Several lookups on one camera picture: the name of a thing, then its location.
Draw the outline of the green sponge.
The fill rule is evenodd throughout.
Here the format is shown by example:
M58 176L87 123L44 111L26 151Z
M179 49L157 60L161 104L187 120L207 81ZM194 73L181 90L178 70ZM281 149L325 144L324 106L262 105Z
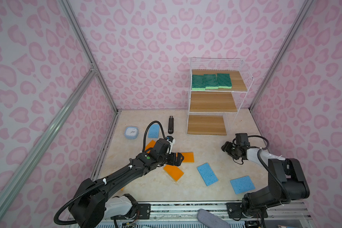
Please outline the green sponge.
M211 89L211 90L219 89L219 83L218 83L216 74L204 74L203 81L204 81L205 89Z
M219 89L232 89L232 82L230 74L217 74L218 88Z
M205 91L204 75L192 75L192 91Z

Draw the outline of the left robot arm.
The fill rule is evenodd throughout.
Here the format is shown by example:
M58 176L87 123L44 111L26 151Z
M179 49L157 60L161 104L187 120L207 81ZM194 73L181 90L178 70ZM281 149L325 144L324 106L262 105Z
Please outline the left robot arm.
M172 152L176 140L163 135L152 148L142 151L129 163L104 178L92 181L85 179L74 197L55 214L54 223L67 226L78 224L81 228L95 228L109 212L111 217L125 215L133 218L137 201L129 194L119 198L113 195L133 180L164 165L180 166L184 160L181 153Z

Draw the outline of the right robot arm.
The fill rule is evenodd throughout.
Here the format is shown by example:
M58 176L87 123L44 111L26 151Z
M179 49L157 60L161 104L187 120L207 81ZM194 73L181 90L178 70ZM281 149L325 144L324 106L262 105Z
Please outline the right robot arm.
M236 221L254 217L264 219L271 207L283 206L310 196L310 189L298 159L278 157L269 153L270 143L265 137L261 137L266 144L263 148L252 146L250 138L246 133L237 133L231 142L225 142L221 147L233 161L251 161L268 172L267 187L246 193L240 204L226 204L229 218Z

